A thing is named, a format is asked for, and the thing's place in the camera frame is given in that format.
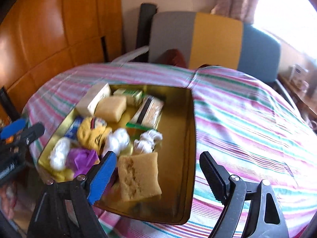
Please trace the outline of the green-edged cracker snack packet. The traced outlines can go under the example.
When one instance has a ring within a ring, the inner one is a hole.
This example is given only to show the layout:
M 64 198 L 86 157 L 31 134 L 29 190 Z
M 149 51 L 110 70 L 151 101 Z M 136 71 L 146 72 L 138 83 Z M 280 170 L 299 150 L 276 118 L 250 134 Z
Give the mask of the green-edged cracker snack packet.
M 139 130 L 157 130 L 164 102 L 154 96 L 146 95 L 141 106 L 126 124 L 127 128 Z

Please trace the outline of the black rolled mat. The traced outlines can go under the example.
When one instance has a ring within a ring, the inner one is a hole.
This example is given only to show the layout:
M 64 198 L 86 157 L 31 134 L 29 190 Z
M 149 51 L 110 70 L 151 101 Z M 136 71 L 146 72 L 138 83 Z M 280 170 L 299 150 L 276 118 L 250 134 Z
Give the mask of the black rolled mat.
M 149 45 L 152 20 L 157 12 L 158 6 L 156 4 L 142 3 L 140 5 L 137 23 L 136 49 Z

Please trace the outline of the yellow sponge cake block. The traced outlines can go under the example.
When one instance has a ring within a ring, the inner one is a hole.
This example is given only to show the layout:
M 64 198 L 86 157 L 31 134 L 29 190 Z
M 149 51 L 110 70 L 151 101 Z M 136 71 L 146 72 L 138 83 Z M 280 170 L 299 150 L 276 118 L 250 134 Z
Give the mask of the yellow sponge cake block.
M 157 152 L 121 156 L 118 176 L 122 200 L 132 202 L 161 195 L 158 175 Z

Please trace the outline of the white cardboard box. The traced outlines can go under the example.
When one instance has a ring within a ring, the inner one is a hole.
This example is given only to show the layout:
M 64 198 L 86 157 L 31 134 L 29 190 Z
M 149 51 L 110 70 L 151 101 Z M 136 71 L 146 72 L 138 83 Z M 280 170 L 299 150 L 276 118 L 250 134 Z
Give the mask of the white cardboard box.
M 82 117 L 93 116 L 100 100 L 111 95 L 108 83 L 93 85 L 75 106 L 76 111 Z

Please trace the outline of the white knotted cloth bundle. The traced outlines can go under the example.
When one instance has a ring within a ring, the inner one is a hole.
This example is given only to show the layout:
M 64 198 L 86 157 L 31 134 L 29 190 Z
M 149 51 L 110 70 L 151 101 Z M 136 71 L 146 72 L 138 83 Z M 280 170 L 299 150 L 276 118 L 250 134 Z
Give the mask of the white knotted cloth bundle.
M 156 130 L 148 130 L 140 135 L 139 140 L 134 140 L 134 154 L 149 154 L 154 151 L 156 144 L 163 140 L 163 135 Z

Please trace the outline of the striped pink green bedsheet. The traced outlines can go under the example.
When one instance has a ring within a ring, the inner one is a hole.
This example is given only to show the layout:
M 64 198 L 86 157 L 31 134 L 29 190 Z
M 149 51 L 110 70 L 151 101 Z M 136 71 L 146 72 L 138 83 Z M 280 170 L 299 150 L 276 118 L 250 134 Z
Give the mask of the striped pink green bedsheet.
M 299 237 L 316 213 L 316 135 L 290 104 L 263 82 L 240 71 L 210 66 L 188 70 L 146 63 L 86 64 L 46 82 L 23 113 L 42 122 L 45 134 L 31 144 L 37 160 L 59 124 L 88 88 L 154 84 L 193 94 L 197 153 L 208 151 L 244 180 L 268 179 L 290 237 Z

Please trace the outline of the wooden side table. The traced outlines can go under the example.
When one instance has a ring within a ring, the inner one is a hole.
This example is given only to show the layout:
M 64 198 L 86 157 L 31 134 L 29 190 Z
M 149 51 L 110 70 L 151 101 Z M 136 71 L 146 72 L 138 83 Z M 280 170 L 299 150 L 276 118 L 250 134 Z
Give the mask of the wooden side table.
M 281 74 L 278 74 L 278 80 L 288 91 L 290 96 L 295 99 L 298 109 L 302 112 L 307 112 L 310 117 L 316 119 L 316 98 L 311 98 L 306 93 L 300 91 Z

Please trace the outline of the grey yellow blue chair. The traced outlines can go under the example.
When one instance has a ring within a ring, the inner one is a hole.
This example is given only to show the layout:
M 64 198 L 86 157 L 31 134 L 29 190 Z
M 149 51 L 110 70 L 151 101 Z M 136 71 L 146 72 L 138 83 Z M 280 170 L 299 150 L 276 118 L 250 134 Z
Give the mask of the grey yellow blue chair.
M 201 12 L 160 12 L 153 17 L 148 46 L 149 63 L 169 49 L 178 49 L 189 69 L 208 64 L 241 71 L 268 84 L 294 105 L 277 79 L 280 42 L 253 25 Z

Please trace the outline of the dark red cushion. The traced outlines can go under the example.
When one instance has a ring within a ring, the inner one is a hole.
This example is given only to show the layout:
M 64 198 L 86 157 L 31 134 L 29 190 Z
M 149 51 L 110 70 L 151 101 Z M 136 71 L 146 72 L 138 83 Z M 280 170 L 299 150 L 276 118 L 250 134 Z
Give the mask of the dark red cushion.
M 183 54 L 178 49 L 169 49 L 161 54 L 155 61 L 157 64 L 166 64 L 170 66 L 187 68 L 187 63 Z

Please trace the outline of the blue white tissue pack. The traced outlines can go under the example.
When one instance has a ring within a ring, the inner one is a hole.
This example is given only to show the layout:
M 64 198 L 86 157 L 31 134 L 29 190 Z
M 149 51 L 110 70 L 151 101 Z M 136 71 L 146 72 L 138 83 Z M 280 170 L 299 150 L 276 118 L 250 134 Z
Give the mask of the blue white tissue pack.
M 77 141 L 77 131 L 83 121 L 83 117 L 77 116 L 68 130 L 66 131 L 65 137 Z

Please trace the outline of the purple snack wrapper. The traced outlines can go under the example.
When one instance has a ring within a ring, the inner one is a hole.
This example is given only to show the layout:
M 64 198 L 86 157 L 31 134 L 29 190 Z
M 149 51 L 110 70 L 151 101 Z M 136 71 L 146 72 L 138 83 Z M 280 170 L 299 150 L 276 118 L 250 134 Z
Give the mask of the purple snack wrapper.
M 67 155 L 66 167 L 78 175 L 86 175 L 88 171 L 100 162 L 95 150 L 85 148 L 72 148 Z

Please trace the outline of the yellow knitted face toy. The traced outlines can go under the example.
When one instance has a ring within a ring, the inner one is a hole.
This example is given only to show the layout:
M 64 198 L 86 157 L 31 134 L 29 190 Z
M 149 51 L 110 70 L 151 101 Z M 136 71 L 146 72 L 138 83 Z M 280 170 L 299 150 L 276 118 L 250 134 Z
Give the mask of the yellow knitted face toy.
M 86 117 L 77 130 L 77 140 L 82 147 L 95 150 L 100 156 L 103 144 L 111 132 L 112 128 L 103 119 Z

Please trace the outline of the white plastic-wrapped ball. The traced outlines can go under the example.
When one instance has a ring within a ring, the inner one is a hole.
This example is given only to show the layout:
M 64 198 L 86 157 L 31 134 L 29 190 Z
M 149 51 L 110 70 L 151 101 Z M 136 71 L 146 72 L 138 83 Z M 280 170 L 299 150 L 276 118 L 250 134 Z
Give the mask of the white plastic-wrapped ball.
M 65 169 L 68 153 L 71 149 L 71 141 L 67 137 L 60 138 L 49 155 L 50 166 L 53 170 Z

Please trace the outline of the gold metal tin tray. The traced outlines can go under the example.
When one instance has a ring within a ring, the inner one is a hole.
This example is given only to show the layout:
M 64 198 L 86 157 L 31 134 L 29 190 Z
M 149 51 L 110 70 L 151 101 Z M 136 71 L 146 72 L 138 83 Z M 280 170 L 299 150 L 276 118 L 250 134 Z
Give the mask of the gold metal tin tray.
M 158 122 L 163 140 L 155 147 L 162 194 L 139 202 L 125 202 L 121 198 L 119 181 L 114 177 L 95 206 L 140 221 L 167 225 L 186 223 L 190 218 L 196 171 L 196 128 L 191 91 L 146 84 L 112 84 L 110 89 L 142 90 L 145 95 L 164 102 Z

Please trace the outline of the green white small carton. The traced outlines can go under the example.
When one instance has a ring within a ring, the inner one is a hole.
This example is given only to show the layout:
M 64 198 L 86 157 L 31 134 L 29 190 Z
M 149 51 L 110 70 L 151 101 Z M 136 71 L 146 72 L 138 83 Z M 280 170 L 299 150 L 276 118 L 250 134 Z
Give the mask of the green white small carton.
M 114 96 L 123 96 L 126 98 L 128 106 L 137 107 L 141 104 L 143 91 L 142 90 L 132 90 L 132 89 L 117 89 Z

